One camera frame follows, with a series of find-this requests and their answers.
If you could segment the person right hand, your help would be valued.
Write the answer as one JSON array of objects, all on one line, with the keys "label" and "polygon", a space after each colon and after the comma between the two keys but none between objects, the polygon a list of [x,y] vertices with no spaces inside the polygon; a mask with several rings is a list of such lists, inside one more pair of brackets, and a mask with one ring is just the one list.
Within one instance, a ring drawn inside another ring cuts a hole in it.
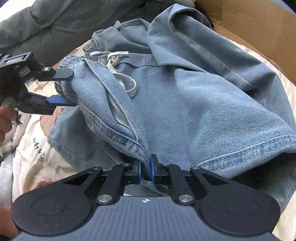
[{"label": "person right hand", "polygon": [[11,209],[1,207],[1,235],[7,238],[14,238],[18,233],[11,218]]}]

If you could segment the person left hand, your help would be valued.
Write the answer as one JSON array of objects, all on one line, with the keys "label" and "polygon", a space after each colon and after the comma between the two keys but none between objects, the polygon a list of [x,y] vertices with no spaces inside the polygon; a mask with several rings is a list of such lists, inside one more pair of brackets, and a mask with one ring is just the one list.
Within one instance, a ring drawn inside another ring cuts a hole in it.
[{"label": "person left hand", "polygon": [[1,107],[0,109],[0,141],[1,145],[5,141],[5,136],[12,129],[12,122],[17,118],[17,112],[10,107]]}]

